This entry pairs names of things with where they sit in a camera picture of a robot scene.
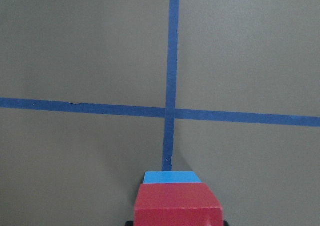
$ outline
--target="gray floor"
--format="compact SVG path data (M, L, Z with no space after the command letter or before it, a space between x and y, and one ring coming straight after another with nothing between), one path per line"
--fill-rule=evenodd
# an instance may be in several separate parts
M320 0L181 0L177 107L320 116ZM169 0L0 0L0 97L165 106ZM124 225L164 120L0 108L0 225ZM177 120L230 225L318 226L320 128Z

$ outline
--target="blue tape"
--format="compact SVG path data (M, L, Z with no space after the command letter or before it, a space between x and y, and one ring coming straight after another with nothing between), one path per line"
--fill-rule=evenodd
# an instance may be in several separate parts
M33 99L17 99L0 97L0 107L33 109L60 112L78 112L94 114L111 114L125 116L142 116L142 117L164 117L165 108L160 107L139 107L123 106L95 103L73 104L60 101L45 101Z
M179 0L170 0L162 170L172 171L178 68Z
M295 115L176 109L175 117L177 119L320 127L320 117Z

